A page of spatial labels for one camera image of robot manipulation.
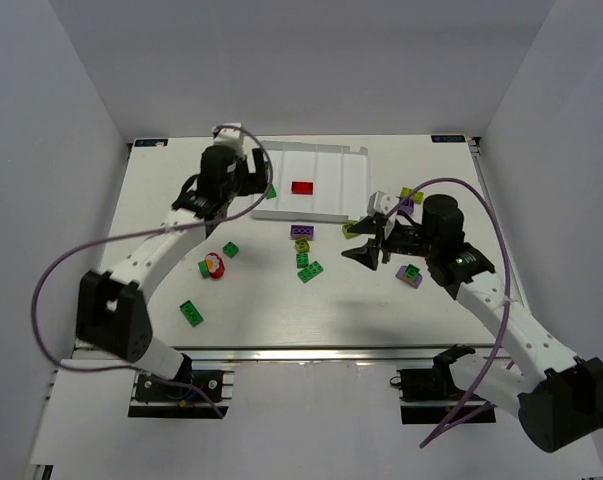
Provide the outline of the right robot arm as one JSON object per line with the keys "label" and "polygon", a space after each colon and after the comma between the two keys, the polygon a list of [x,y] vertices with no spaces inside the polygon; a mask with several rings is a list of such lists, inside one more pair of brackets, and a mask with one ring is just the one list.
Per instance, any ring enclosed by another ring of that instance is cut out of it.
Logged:
{"label": "right robot arm", "polygon": [[466,241],[457,201],[427,197],[418,225],[400,223],[390,210],[385,193],[370,197],[366,217],[352,228],[369,238],[344,257],[371,270],[393,254],[424,258],[435,283],[490,331],[517,368],[492,367],[473,348],[454,346],[433,361],[444,392],[474,390],[517,418],[546,453],[602,429],[603,362],[578,356],[511,299],[494,265]]}

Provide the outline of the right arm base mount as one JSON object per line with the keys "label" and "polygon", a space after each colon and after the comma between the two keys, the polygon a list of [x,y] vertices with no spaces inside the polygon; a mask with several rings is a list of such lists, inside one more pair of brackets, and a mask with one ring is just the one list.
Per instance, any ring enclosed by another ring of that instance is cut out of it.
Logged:
{"label": "right arm base mount", "polygon": [[436,355],[427,368],[404,368],[390,378],[389,384],[400,392],[403,425],[436,426],[462,398],[464,391],[452,382],[449,366],[476,350],[455,345]]}

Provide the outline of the green 2x4 brick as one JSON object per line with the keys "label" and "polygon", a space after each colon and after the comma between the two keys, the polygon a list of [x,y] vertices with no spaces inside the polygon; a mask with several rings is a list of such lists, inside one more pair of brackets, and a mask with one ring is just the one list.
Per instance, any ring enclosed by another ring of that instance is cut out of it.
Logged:
{"label": "green 2x4 brick", "polygon": [[318,261],[310,263],[308,266],[299,270],[297,273],[298,278],[303,282],[307,283],[312,279],[316,278],[319,274],[324,271],[324,268]]}

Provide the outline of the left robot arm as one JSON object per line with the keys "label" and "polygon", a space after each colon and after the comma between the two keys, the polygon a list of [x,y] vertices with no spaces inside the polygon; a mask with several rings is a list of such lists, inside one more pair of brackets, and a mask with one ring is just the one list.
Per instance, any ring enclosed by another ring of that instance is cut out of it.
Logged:
{"label": "left robot arm", "polygon": [[182,185],[160,231],[105,272],[91,270],[82,277],[75,328],[79,340],[172,388],[189,385],[191,358],[155,336],[147,302],[177,263],[227,219],[235,198],[269,190],[273,168],[266,151],[257,147],[251,157],[253,169],[239,147],[206,148],[199,172]]}

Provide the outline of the red 2x4 brick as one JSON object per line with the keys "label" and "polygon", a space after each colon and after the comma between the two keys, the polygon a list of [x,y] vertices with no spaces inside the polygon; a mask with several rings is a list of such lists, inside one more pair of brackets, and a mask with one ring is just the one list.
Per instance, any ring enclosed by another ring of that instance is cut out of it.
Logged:
{"label": "red 2x4 brick", "polygon": [[312,195],[314,193],[314,184],[309,181],[292,181],[291,193],[294,195]]}

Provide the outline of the red flower brick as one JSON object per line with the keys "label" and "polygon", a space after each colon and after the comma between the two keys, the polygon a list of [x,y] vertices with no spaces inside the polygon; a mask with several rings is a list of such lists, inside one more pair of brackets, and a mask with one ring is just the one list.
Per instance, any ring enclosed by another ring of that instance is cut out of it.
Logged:
{"label": "red flower brick", "polygon": [[206,275],[212,279],[220,279],[225,274],[223,259],[215,252],[210,252],[204,257]]}

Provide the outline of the green 2x2 brick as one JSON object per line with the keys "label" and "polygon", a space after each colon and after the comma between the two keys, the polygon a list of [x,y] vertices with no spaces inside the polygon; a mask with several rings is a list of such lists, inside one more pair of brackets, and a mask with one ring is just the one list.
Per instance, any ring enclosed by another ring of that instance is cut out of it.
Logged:
{"label": "green 2x2 brick", "polygon": [[273,199],[277,197],[276,189],[273,185],[267,190],[266,199]]}
{"label": "green 2x2 brick", "polygon": [[296,254],[296,266],[299,269],[306,268],[309,265],[309,255],[307,252]]}
{"label": "green 2x2 brick", "polygon": [[229,258],[234,258],[240,251],[239,247],[233,242],[227,242],[223,248],[223,253]]}

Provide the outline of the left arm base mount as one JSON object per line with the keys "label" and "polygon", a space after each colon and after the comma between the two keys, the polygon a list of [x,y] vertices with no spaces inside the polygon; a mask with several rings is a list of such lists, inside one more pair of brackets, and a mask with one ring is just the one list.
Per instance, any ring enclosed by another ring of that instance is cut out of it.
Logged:
{"label": "left arm base mount", "polygon": [[197,388],[176,387],[137,375],[128,407],[129,418],[216,419],[223,418],[233,393],[234,374],[229,370],[195,369],[188,382]]}

